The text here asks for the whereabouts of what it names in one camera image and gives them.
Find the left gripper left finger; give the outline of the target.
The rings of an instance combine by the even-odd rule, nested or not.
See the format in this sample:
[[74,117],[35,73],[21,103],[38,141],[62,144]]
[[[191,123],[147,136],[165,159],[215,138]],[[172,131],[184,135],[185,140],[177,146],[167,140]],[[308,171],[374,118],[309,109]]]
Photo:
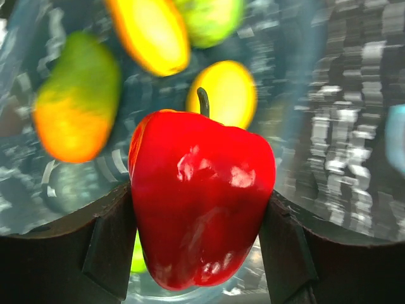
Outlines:
[[136,221],[129,184],[26,234],[1,237],[1,303],[121,303]]

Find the green fake apple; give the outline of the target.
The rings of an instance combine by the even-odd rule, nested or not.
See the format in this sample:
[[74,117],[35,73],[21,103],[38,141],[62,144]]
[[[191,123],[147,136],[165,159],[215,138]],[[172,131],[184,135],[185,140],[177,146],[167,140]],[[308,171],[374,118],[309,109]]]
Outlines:
[[130,267],[130,272],[133,273],[143,273],[147,270],[146,263],[144,261],[144,255],[142,246],[140,243],[139,232],[136,233],[134,251],[132,255],[132,263]]

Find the yellow fake lemon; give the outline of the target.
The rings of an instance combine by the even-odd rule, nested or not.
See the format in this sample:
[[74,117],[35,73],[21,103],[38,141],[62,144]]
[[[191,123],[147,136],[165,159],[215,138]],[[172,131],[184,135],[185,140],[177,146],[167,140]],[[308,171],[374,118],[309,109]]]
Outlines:
[[209,117],[226,126],[248,129],[258,104],[256,83],[249,70],[232,60],[216,62],[202,70],[193,80],[185,109],[199,113],[197,89],[208,95]]

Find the green orange fake mango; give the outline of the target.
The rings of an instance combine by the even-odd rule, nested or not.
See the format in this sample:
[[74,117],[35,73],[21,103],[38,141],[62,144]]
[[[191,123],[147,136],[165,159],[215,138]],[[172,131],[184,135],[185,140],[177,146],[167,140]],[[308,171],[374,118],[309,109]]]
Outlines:
[[32,109],[44,149],[63,162],[93,160],[108,142],[121,88],[112,52],[92,34],[70,34]]

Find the yellow orange fake mango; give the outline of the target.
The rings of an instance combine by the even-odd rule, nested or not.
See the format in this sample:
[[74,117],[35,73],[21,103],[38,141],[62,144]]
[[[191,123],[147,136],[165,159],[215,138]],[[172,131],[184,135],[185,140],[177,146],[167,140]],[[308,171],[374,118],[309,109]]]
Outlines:
[[184,20],[173,1],[106,1],[113,25],[127,53],[145,70],[167,77],[190,62]]

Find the green fake vegetable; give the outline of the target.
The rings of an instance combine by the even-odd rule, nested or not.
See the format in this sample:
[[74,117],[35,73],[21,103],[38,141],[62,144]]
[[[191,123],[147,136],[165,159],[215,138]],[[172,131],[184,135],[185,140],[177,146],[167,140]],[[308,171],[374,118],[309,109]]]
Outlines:
[[241,0],[175,1],[193,47],[207,49],[235,32],[244,17]]

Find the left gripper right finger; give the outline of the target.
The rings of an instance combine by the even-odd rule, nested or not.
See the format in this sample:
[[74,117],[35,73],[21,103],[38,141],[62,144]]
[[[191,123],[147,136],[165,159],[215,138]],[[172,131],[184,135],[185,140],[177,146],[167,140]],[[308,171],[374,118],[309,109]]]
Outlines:
[[404,303],[404,242],[345,229],[273,192],[259,232],[272,303]]

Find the red fake pepper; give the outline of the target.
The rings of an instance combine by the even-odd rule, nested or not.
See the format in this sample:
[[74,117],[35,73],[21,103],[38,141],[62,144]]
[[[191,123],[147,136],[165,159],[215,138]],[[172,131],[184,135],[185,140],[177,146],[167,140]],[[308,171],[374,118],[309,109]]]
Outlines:
[[252,248],[276,164],[261,136],[200,112],[160,110],[136,127],[128,151],[132,201],[147,269],[162,288],[216,286]]

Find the clear zip top bag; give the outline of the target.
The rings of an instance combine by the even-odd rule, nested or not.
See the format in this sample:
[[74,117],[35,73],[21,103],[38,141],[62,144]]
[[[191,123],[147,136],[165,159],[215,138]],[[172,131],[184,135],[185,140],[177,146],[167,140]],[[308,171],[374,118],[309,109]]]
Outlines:
[[385,125],[385,153],[390,165],[404,176],[404,104],[389,108]]

